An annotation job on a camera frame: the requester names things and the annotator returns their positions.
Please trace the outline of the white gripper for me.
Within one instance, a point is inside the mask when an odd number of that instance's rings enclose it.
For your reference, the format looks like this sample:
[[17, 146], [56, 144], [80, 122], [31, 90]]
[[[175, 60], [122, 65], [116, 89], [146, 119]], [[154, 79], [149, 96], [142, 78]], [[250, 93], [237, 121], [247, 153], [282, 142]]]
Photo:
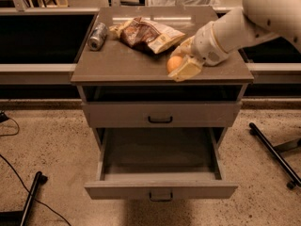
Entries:
[[208, 22], [197, 31], [195, 36], [184, 40], [170, 56], [182, 57], [182, 64], [168, 74], [174, 81], [182, 82], [198, 75], [202, 70], [203, 62], [208, 66], [215, 66], [225, 61], [229, 54], [217, 42], [214, 23]]

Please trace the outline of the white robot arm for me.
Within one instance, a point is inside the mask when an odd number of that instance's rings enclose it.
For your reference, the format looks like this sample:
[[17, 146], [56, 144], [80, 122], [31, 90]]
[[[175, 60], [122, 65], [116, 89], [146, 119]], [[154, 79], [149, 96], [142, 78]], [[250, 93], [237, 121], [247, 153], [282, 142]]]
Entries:
[[242, 0], [239, 8], [207, 23], [172, 52], [168, 76], [182, 82], [204, 66], [225, 61], [235, 50], [278, 37], [301, 51], [301, 0]]

